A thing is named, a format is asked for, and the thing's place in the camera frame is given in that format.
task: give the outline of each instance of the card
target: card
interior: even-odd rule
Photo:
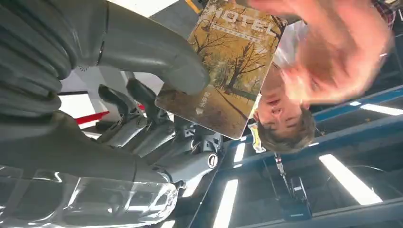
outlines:
[[[164,84],[155,104],[240,138],[285,26],[283,19],[233,1],[210,0],[188,39],[210,74],[210,84],[197,95]]]

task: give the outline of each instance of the red stripe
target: red stripe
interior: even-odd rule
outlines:
[[[104,115],[106,115],[108,113],[109,113],[109,111],[102,112],[102,113],[95,113],[92,115],[87,115],[87,116],[77,118],[76,121],[77,121],[77,124],[85,124],[85,123],[88,123],[88,122],[91,122],[94,120],[100,120],[100,119],[102,119],[102,117]]]

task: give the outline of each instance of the ceiling light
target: ceiling light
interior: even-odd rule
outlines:
[[[350,103],[351,106],[359,106],[361,104],[361,102],[358,101],[353,101]]]
[[[389,108],[389,107],[375,105],[375,104],[365,104],[365,105],[361,106],[361,108],[365,109],[365,110],[369,110],[369,111],[388,114],[388,115],[401,115],[401,114],[403,114],[402,109]]]
[[[316,145],[319,145],[319,143],[318,143],[318,142],[314,142],[314,143],[312,143],[312,144],[309,144],[308,146],[316,146]]]
[[[202,177],[203,177],[202,175],[197,175],[197,176],[193,177],[190,181],[186,182],[186,190],[183,193],[182,197],[191,196],[194,193],[194,191],[196,190],[200,181],[202,180]]]
[[[361,205],[382,202],[368,186],[331,154],[319,157],[320,161]]]
[[[167,8],[178,0],[108,0],[116,5],[136,12],[144,17],[150,17]]]
[[[244,152],[245,152],[245,143],[243,142],[243,143],[238,144],[238,146],[237,146],[237,150],[235,151],[235,156],[234,156],[234,162],[241,161],[243,158]],[[241,166],[242,166],[242,164],[237,164],[237,165],[234,165],[234,168],[238,168]]]
[[[175,220],[164,222],[161,228],[172,228],[175,224]]]
[[[225,185],[224,193],[215,217],[213,228],[227,228],[230,224],[237,188],[238,179],[230,180]]]

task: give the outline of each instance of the man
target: man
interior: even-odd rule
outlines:
[[[296,152],[314,138],[310,104],[339,103],[369,87],[390,47],[394,12],[377,0],[249,3],[272,15],[298,15],[308,24],[293,63],[270,69],[254,114],[263,147]]]

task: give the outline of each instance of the tree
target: tree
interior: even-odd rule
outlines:
[[[225,91],[227,94],[230,94],[238,77],[266,66],[266,64],[263,63],[266,53],[262,53],[263,51],[264,49],[260,51],[256,50],[254,42],[248,42],[247,45],[242,48],[242,52],[236,56],[234,60],[231,81]]]
[[[252,85],[252,87],[250,88],[250,91],[252,92],[253,89],[255,88],[256,84],[257,84],[258,82],[261,82],[261,81],[262,81],[262,80],[259,79],[259,78],[256,78],[255,80],[253,80],[253,85]]]

